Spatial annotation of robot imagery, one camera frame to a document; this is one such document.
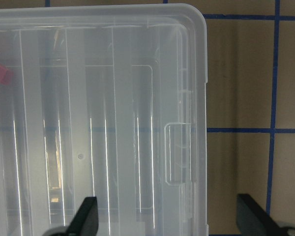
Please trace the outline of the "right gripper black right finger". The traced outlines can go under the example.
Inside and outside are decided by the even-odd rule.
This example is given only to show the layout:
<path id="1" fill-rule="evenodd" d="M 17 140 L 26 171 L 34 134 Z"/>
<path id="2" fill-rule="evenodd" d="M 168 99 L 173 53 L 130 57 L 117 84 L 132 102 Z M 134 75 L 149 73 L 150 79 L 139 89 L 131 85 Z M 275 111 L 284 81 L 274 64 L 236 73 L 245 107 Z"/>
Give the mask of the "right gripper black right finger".
<path id="1" fill-rule="evenodd" d="M 236 197 L 236 224 L 242 236 L 284 236 L 284 231 L 249 194 Z"/>

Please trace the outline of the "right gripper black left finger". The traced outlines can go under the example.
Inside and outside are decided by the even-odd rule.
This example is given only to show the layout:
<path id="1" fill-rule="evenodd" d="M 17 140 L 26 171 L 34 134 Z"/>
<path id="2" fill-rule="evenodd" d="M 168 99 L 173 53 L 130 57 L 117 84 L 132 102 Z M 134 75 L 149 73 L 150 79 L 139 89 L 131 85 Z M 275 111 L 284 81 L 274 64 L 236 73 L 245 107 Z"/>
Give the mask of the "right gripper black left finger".
<path id="1" fill-rule="evenodd" d="M 86 197 L 65 231 L 66 236 L 95 236 L 99 229 L 96 197 Z"/>

